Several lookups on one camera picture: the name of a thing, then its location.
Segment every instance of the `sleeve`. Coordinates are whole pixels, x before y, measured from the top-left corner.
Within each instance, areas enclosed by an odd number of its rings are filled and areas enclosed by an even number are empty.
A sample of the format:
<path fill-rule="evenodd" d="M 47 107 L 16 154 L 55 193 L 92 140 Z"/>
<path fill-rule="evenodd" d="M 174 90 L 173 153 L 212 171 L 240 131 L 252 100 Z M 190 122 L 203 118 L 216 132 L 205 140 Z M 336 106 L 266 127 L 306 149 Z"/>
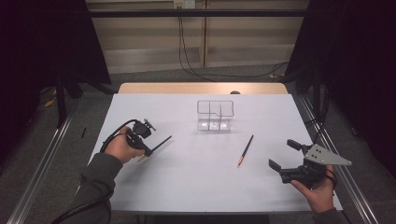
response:
<path fill-rule="evenodd" d="M 326 212 L 314 214 L 314 220 L 316 224 L 343 223 L 340 214 L 338 214 L 335 208 L 330 209 Z"/>
<path fill-rule="evenodd" d="M 81 183 L 74 200 L 66 211 L 103 198 L 114 191 L 114 179 L 122 168 L 117 158 L 106 153 L 97 153 L 81 172 Z M 110 201 L 107 199 L 94 207 L 75 213 L 61 223 L 108 223 L 111 217 Z"/>

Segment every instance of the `pen holder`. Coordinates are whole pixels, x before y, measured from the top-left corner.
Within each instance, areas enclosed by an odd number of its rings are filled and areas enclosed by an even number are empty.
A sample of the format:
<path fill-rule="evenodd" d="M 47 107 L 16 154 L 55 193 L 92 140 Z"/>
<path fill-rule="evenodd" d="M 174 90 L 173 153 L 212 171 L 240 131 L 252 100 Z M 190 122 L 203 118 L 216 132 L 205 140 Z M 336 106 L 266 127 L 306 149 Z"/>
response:
<path fill-rule="evenodd" d="M 233 101 L 198 101 L 197 113 L 198 130 L 231 130 Z"/>

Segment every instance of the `wire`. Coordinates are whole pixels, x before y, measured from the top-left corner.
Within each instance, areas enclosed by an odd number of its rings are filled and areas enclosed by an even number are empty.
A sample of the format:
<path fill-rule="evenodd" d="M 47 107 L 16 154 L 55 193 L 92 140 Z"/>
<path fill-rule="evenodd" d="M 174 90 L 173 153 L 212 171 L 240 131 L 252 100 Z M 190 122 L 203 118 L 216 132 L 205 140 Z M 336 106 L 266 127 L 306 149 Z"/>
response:
<path fill-rule="evenodd" d="M 204 74 L 198 74 L 195 72 L 194 69 L 192 69 L 191 65 L 190 65 L 190 61 L 189 61 L 189 57 L 187 56 L 187 51 L 186 51 L 186 44 L 184 41 L 184 27 L 183 27 L 183 20 L 181 17 L 178 17 L 178 29 L 179 29 L 179 48 L 178 48 L 178 58 L 180 61 L 180 65 L 183 68 L 183 70 L 191 75 L 194 76 L 198 76 L 200 78 L 212 81 L 212 82 L 216 82 L 213 79 L 210 79 L 208 77 L 204 77 L 204 76 L 210 76 L 210 77 L 246 77 L 246 78 L 253 78 L 253 77 L 265 77 L 265 76 L 269 76 L 271 74 L 274 74 L 276 70 L 278 70 L 279 68 L 281 68 L 283 65 L 288 64 L 289 62 L 283 62 L 283 63 L 277 63 L 274 64 L 273 69 L 267 73 L 264 74 L 259 74 L 259 75 L 255 75 L 255 76 L 235 76 L 235 75 L 225 75 L 225 74 L 213 74 L 213 73 L 204 73 Z M 187 60 L 187 65 L 189 66 L 189 70 L 187 70 L 182 61 L 181 61 L 181 45 L 183 44 L 183 50 L 184 50 L 184 55 L 185 58 Z"/>

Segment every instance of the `carpeted floor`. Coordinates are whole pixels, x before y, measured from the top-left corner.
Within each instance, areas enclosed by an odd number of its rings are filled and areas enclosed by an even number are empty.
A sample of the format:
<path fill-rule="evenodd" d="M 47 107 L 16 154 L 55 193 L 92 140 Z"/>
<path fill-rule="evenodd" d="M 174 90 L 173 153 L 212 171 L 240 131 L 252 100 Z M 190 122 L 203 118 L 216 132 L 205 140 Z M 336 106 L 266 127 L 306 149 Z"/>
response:
<path fill-rule="evenodd" d="M 198 74 L 229 75 L 234 77 L 205 76 L 214 81 L 222 82 L 271 82 L 264 75 L 273 69 L 272 65 L 235 66 L 195 69 Z M 285 67 L 276 71 L 282 74 Z M 134 74 L 112 75 L 110 89 L 117 90 L 124 82 L 197 82 L 209 81 L 199 76 L 188 74 L 183 70 L 142 72 Z M 87 164 L 92 149 L 96 143 L 112 96 L 105 95 L 88 85 L 81 85 L 84 95 L 77 101 L 78 107 L 67 129 L 64 139 L 52 161 L 35 200 L 28 211 L 24 223 L 50 223 L 62 213 L 71 201 L 78 187 L 78 173 Z M 301 105 L 301 95 L 296 94 L 294 83 L 287 84 L 289 93 L 293 94 L 304 120 L 309 120 Z M 67 104 L 76 102 L 67 97 Z M 35 169 L 40 163 L 50 140 L 53 137 L 57 123 L 56 103 L 51 107 L 40 105 L 35 118 L 21 143 L 3 164 L 0 175 L 0 223 L 7 223 L 9 216 L 18 203 Z M 351 124 L 332 99 L 330 100 L 325 128 L 329 132 L 340 154 L 353 160 L 350 172 L 358 183 L 363 194 L 371 205 L 379 223 L 396 223 L 396 182 L 387 170 L 371 154 L 364 140 L 355 136 Z M 308 127 L 311 136 L 315 136 L 312 127 Z M 355 207 L 346 188 L 342 183 L 336 190 L 345 208 L 345 223 L 362 223 L 360 213 Z M 148 223 L 313 223 L 310 213 L 272 214 L 270 216 L 238 216 L 238 217 L 147 217 Z M 135 216 L 124 213 L 114 213 L 112 223 L 136 223 Z"/>

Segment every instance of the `white table surface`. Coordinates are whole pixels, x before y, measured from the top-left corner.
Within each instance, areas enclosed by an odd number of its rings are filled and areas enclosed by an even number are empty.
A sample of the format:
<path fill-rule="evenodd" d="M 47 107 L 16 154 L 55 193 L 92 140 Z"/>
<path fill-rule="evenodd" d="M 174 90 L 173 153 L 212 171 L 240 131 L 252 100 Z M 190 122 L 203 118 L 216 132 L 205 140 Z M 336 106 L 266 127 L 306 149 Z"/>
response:
<path fill-rule="evenodd" d="M 198 131 L 199 100 L 232 100 L 232 129 Z M 173 137 L 148 159 L 137 162 L 135 158 L 124 165 L 111 198 L 113 210 L 147 214 L 310 211 L 304 196 L 283 184 L 268 166 L 269 159 L 282 168 L 303 163 L 303 153 L 288 147 L 288 139 L 312 144 L 291 95 L 115 94 L 92 155 L 129 119 L 148 119 L 157 129 L 144 139 L 150 148 Z M 252 134 L 246 157 L 237 168 Z M 342 210 L 336 195 L 334 206 Z"/>

